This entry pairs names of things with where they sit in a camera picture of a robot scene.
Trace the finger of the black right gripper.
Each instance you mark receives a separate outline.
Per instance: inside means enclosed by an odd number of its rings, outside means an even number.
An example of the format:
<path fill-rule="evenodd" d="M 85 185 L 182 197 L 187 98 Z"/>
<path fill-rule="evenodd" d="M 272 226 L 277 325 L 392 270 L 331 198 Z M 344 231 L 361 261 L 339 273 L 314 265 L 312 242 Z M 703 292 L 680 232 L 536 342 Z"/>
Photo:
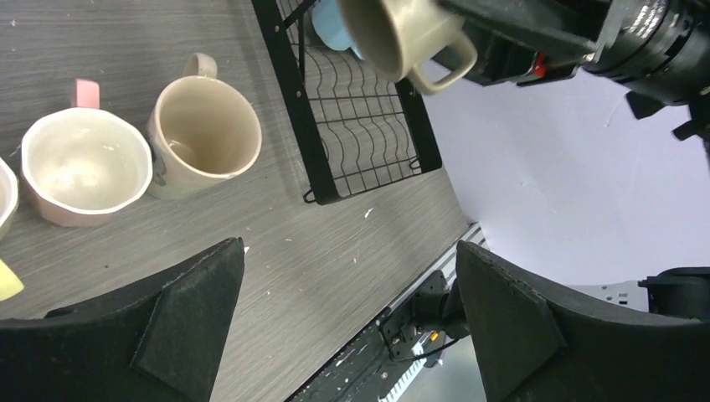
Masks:
<path fill-rule="evenodd" d="M 513 23 L 465 22 L 463 33 L 476 48 L 477 61 L 465 78 L 481 86 L 545 81 L 555 42 L 535 28 Z"/>

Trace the beige mug shelf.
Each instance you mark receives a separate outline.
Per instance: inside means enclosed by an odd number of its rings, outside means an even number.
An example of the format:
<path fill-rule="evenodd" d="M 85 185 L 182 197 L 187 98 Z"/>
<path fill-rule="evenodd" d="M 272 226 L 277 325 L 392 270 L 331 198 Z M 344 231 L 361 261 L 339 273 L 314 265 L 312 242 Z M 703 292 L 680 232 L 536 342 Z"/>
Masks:
<path fill-rule="evenodd" d="M 435 95 L 476 65 L 478 51 L 463 30 L 465 19 L 429 0 L 339 1 L 347 31 L 364 61 L 394 82 L 408 79 L 422 95 Z M 431 80 L 421 65 L 451 48 L 460 63 Z"/>

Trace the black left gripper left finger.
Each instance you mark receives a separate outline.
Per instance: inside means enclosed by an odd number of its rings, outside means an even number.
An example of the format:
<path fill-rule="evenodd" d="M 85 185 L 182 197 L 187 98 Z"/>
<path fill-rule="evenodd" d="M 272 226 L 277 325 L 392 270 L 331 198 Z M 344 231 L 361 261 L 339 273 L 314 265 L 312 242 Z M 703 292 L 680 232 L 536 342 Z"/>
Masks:
<path fill-rule="evenodd" d="M 244 278 L 228 238 L 38 319 L 1 322 L 4 401 L 207 401 Z"/>

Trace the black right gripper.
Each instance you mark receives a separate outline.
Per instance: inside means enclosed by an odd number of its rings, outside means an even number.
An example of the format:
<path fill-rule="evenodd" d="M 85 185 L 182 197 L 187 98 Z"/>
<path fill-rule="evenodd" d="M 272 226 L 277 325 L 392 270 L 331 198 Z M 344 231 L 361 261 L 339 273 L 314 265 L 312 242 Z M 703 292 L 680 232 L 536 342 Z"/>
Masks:
<path fill-rule="evenodd" d="M 583 63 L 595 76 L 627 88 L 637 120 L 667 107 L 690 117 L 673 129 L 680 141 L 709 139 L 709 3 L 619 1 L 620 26 L 597 59 L 597 43 L 579 31 L 568 1 L 471 0 L 439 5 L 480 28 L 550 57 Z"/>

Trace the tall cream dragon mug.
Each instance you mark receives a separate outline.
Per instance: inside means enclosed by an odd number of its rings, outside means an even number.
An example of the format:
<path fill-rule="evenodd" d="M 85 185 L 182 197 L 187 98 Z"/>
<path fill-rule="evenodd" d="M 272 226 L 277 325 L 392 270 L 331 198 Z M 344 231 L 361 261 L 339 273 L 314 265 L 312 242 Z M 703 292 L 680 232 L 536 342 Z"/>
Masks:
<path fill-rule="evenodd" d="M 248 99 L 218 78 L 216 60 L 192 54 L 181 78 L 160 93 L 145 138 L 153 153 L 147 192 L 181 199 L 249 170 L 262 148 L 260 120 Z"/>

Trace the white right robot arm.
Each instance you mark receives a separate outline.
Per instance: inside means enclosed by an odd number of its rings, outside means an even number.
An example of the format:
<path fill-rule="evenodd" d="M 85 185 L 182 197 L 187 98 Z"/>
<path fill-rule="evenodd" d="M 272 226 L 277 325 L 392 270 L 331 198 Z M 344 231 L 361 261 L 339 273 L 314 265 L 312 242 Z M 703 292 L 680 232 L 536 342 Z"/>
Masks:
<path fill-rule="evenodd" d="M 680 141 L 702 138 L 709 159 L 709 1 L 435 1 L 463 18 L 481 67 L 465 78 L 479 85 L 543 85 L 579 69 L 624 86 L 635 119 L 686 106 L 674 128 Z M 573 286 L 617 306 L 670 317 L 709 317 L 709 271 L 670 270 L 634 283 Z M 459 281 L 414 296 L 411 323 L 450 338 L 470 334 Z"/>

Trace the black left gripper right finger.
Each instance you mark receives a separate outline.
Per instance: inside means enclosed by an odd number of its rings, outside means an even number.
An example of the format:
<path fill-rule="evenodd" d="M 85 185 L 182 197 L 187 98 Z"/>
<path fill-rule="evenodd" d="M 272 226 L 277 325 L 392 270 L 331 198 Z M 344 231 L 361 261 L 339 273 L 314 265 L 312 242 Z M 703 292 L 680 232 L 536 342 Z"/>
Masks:
<path fill-rule="evenodd" d="M 488 400 L 708 400 L 707 322 L 602 301 L 470 242 L 455 270 Z"/>

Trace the pink faceted mug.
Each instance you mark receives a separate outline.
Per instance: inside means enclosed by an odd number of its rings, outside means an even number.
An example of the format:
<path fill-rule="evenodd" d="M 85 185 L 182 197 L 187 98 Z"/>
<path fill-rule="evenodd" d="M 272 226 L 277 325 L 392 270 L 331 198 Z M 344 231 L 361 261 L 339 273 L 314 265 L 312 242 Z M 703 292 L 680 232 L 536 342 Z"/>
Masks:
<path fill-rule="evenodd" d="M 103 225 L 146 192 L 152 152 L 131 123 L 100 106 L 100 85 L 77 79 L 71 105 L 39 118 L 21 141 L 21 179 L 39 216 Z"/>

